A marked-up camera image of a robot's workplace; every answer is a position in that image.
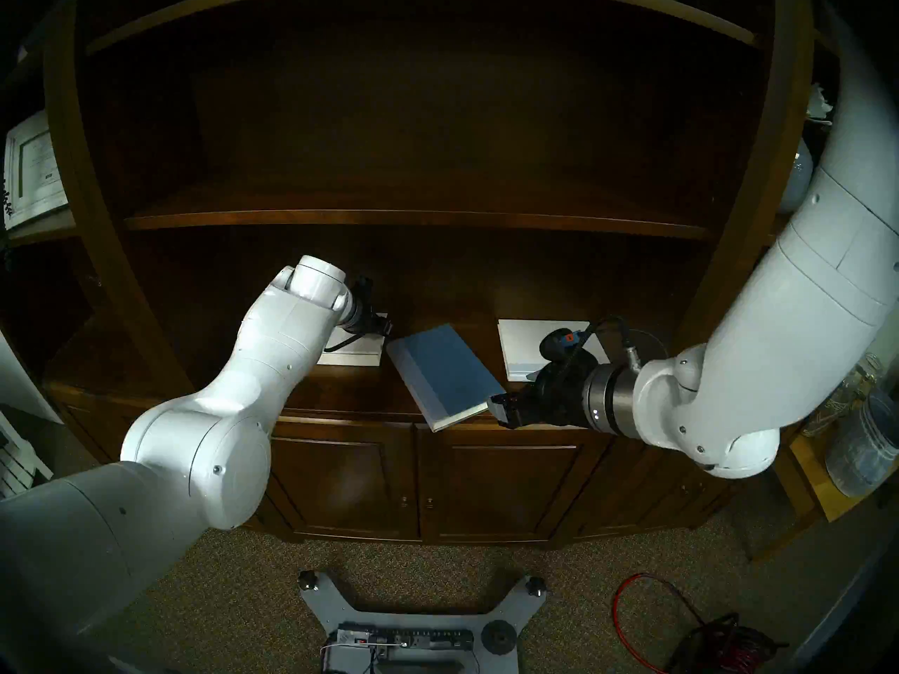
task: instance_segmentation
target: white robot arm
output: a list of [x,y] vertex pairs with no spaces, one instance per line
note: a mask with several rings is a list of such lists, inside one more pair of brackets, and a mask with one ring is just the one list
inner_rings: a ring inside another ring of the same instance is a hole
[[311,256],[284,268],[215,380],[141,415],[121,461],[0,502],[0,568],[21,603],[56,633],[78,634],[124,608],[207,528],[252,516],[288,395],[334,326],[352,327],[368,309],[343,279]]
[[821,165],[709,342],[642,368],[597,366],[576,347],[567,359],[581,363],[571,366],[547,347],[552,363],[534,385],[491,401],[501,424],[640,438],[741,478],[767,468],[780,428],[858,362],[899,297],[899,117],[852,33],[833,21],[841,91]]

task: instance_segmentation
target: blue book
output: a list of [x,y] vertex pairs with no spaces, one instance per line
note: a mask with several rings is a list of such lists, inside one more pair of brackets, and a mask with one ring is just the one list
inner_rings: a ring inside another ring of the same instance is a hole
[[387,355],[433,432],[487,410],[505,390],[449,324],[387,344]]

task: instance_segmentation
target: cabinet door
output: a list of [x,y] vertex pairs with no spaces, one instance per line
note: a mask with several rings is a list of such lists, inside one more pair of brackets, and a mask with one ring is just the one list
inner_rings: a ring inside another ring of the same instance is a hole
[[695,527],[713,511],[728,481],[687,456],[616,438],[557,532],[557,540]]
[[495,424],[416,437],[422,536],[434,543],[549,540],[610,439]]
[[294,534],[293,530],[288,526],[284,516],[275,507],[274,502],[266,493],[256,512],[252,514],[249,520],[244,522],[244,527],[254,531],[262,531],[266,534],[273,534],[284,541],[301,542],[303,539],[299,534]]
[[303,534],[415,540],[412,428],[279,422],[268,495]]
[[87,394],[66,400],[60,400],[56,395],[52,397],[66,427],[102,464],[119,460],[122,442],[132,422],[153,405],[141,400],[131,402]]

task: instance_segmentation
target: glass jar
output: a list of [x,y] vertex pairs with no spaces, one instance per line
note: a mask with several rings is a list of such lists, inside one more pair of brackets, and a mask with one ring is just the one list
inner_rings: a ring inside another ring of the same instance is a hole
[[849,374],[843,377],[840,385],[833,389],[833,393],[809,416],[802,434],[806,437],[819,435],[834,421],[847,415],[852,410],[853,403],[867,398],[882,373],[883,366],[878,356],[866,352]]
[[825,464],[833,484],[849,497],[866,495],[889,475],[899,454],[896,405],[876,388],[840,422]]

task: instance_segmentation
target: picture frame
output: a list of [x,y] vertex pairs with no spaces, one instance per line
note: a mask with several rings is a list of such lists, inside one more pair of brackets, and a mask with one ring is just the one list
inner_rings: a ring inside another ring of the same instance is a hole
[[6,229],[68,204],[50,140],[47,111],[35,113],[6,135],[4,190]]

